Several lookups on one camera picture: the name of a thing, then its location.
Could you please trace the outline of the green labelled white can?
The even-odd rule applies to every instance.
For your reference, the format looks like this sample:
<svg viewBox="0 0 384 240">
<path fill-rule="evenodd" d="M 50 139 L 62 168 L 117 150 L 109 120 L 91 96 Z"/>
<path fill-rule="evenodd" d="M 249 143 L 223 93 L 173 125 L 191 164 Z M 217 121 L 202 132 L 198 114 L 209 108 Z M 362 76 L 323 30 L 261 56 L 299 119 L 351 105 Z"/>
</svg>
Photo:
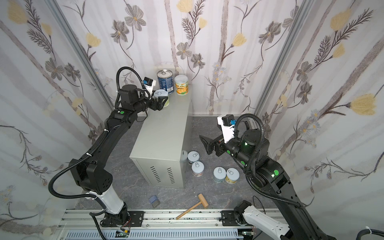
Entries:
<svg viewBox="0 0 384 240">
<path fill-rule="evenodd" d="M 166 90 L 157 90 L 154 93 L 154 98 L 158 97 L 169 97 L 169 93 Z"/>
</svg>

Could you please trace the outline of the blue labelled tin can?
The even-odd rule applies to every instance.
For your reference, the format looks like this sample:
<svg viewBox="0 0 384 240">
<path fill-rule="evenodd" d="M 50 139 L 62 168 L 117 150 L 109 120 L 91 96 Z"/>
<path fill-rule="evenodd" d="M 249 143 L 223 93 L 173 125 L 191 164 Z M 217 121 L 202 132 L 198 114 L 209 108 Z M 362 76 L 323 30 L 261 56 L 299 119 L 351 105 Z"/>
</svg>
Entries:
<svg viewBox="0 0 384 240">
<path fill-rule="evenodd" d="M 173 73 L 170 70 L 160 70 L 157 73 L 158 82 L 161 90 L 165 90 L 168 94 L 174 93 Z"/>
</svg>

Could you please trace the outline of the orange can with plastic lid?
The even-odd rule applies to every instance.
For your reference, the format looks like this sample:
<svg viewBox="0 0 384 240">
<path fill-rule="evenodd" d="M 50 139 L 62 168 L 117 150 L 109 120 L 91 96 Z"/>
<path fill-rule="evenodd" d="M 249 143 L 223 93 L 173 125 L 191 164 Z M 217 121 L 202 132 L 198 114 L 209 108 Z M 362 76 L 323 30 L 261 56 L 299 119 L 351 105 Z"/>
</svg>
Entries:
<svg viewBox="0 0 384 240">
<path fill-rule="evenodd" d="M 185 96 L 189 92 L 189 79 L 186 75 L 177 75 L 174 79 L 176 92 L 178 95 Z"/>
</svg>

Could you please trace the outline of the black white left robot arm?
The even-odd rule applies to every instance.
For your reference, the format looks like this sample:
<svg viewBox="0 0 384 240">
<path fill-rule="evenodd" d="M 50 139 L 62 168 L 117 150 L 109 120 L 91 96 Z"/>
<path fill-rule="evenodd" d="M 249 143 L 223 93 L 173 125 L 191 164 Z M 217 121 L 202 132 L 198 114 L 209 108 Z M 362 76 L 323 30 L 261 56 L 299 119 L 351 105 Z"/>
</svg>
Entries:
<svg viewBox="0 0 384 240">
<path fill-rule="evenodd" d="M 107 160 L 121 137 L 138 120 L 138 114 L 148 109 L 160 111 L 164 108 L 167 97 L 158 99 L 149 91 L 149 78 L 139 78 L 141 88 L 127 84 L 120 86 L 120 74 L 128 70 L 137 72 L 131 67 L 121 67 L 116 74 L 117 99 L 114 109 L 104 122 L 101 135 L 92 147 L 78 160 L 70 161 L 68 167 L 57 173 L 49 182 L 48 190 L 56 198 L 80 199 L 90 198 L 97 201 L 103 208 L 103 220 L 96 223 L 100 227 L 126 227 L 132 217 L 127 204 L 118 197 L 113 188 L 113 175 L 105 170 Z M 63 174 L 71 172 L 77 186 L 84 190 L 84 194 L 64 195 L 54 189 L 55 181 Z"/>
</svg>

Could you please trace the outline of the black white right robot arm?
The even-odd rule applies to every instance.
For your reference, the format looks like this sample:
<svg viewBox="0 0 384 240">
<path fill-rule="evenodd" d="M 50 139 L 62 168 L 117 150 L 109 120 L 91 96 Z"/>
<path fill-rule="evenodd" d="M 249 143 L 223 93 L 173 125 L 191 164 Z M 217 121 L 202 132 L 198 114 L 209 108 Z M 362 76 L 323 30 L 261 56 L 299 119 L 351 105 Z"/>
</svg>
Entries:
<svg viewBox="0 0 384 240">
<path fill-rule="evenodd" d="M 323 232 L 300 201 L 284 168 L 269 157 L 269 140 L 263 121 L 254 114 L 218 117 L 222 134 L 215 139 L 199 136 L 208 155 L 227 153 L 242 168 L 247 183 L 259 195 L 271 199 L 285 219 L 281 223 L 248 201 L 235 207 L 239 224 L 260 229 L 274 240 L 332 240 Z"/>
</svg>

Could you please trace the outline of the white can near cabinet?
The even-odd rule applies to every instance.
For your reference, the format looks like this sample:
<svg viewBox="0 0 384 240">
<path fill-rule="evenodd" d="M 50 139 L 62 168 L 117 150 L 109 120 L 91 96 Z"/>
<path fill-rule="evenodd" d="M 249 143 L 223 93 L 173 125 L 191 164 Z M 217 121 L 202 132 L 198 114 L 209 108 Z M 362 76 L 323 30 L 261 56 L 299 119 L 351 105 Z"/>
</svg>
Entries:
<svg viewBox="0 0 384 240">
<path fill-rule="evenodd" d="M 196 151 L 191 151 L 188 153 L 188 163 L 192 165 L 195 162 L 200 160 L 200 154 Z"/>
</svg>

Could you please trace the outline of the pink labelled white can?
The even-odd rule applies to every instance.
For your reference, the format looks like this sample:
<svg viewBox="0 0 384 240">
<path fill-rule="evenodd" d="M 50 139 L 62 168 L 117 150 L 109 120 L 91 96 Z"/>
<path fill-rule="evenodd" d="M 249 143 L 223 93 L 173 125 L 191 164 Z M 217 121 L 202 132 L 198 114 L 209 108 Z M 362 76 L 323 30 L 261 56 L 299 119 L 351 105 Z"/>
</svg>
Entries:
<svg viewBox="0 0 384 240">
<path fill-rule="evenodd" d="M 194 162 L 192 164 L 192 172 L 195 177 L 201 177 L 203 175 L 204 169 L 205 165 L 200 161 Z"/>
</svg>

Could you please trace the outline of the teal labelled white can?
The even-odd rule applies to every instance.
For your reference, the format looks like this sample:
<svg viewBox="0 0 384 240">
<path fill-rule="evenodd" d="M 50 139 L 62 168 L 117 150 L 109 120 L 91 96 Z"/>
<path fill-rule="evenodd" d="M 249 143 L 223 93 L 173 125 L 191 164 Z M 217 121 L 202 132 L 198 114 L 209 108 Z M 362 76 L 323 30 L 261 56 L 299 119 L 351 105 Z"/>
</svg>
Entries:
<svg viewBox="0 0 384 240">
<path fill-rule="evenodd" d="M 223 167 L 216 167 L 213 171 L 213 175 L 213 179 L 216 183 L 222 183 L 227 176 L 227 171 Z"/>
</svg>

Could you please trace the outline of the grey metal cabinet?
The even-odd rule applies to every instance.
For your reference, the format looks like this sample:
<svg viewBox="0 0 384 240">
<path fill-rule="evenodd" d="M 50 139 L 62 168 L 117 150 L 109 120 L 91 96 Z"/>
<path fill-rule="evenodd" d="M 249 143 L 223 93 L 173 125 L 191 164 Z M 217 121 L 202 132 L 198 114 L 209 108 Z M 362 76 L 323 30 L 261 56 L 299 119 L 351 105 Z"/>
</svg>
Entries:
<svg viewBox="0 0 384 240">
<path fill-rule="evenodd" d="M 149 185 L 185 187 L 192 116 L 192 93 L 171 94 L 167 107 L 148 111 L 130 158 Z"/>
</svg>

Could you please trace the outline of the yellow labelled white can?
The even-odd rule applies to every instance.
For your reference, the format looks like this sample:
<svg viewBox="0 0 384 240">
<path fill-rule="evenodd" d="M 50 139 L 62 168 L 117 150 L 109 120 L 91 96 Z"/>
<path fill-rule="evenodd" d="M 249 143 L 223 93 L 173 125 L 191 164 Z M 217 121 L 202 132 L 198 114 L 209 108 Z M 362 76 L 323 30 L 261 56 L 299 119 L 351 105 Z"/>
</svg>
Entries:
<svg viewBox="0 0 384 240">
<path fill-rule="evenodd" d="M 226 172 L 226 182 L 228 184 L 235 184 L 240 177 L 240 173 L 235 168 L 229 168 Z"/>
</svg>

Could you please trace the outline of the wooden mallet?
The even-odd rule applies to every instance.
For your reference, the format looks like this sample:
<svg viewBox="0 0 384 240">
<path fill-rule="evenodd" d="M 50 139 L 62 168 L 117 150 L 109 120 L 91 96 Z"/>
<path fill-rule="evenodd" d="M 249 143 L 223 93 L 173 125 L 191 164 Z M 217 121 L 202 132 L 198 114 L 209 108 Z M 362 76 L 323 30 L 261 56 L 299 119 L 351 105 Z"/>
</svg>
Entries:
<svg viewBox="0 0 384 240">
<path fill-rule="evenodd" d="M 204 197 L 203 194 L 199 194 L 198 198 L 199 198 L 199 202 L 196 203 L 195 205 L 193 205 L 192 207 L 190 207 L 189 209 L 187 209 L 186 211 L 184 211 L 183 213 L 181 213 L 180 215 L 178 215 L 176 217 L 176 220 L 179 220 L 184 215 L 186 215 L 187 213 L 189 213 L 190 211 L 194 210 L 196 207 L 198 207 L 200 205 L 202 205 L 204 209 L 206 209 L 209 206 L 209 203 L 208 203 L 208 201 L 206 200 L 206 198 Z"/>
</svg>

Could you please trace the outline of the small grey blue block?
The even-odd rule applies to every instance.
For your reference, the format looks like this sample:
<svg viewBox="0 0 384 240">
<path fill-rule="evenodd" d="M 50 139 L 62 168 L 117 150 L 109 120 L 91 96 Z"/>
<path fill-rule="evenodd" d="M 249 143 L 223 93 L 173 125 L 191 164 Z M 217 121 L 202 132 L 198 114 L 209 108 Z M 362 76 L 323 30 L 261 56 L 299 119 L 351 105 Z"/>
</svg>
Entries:
<svg viewBox="0 0 384 240">
<path fill-rule="evenodd" d="M 158 199 L 158 197 L 156 195 L 153 195 L 149 198 L 149 201 L 151 203 L 151 205 L 153 206 L 153 208 L 157 208 L 161 202 L 160 200 Z"/>
</svg>

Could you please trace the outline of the aluminium rail base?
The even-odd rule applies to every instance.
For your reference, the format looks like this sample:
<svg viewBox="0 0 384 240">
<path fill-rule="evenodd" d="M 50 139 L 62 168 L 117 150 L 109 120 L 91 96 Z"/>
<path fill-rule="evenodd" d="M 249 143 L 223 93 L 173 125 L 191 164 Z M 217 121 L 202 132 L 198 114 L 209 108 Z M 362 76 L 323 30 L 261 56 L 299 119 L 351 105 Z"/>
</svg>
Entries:
<svg viewBox="0 0 384 240">
<path fill-rule="evenodd" d="M 179 220 L 182 210 L 132 210 L 125 227 L 101 228 L 90 211 L 67 210 L 54 240 L 293 240 L 287 221 L 278 209 L 249 206 L 247 223 L 239 224 L 232 209 L 196 209 Z"/>
</svg>

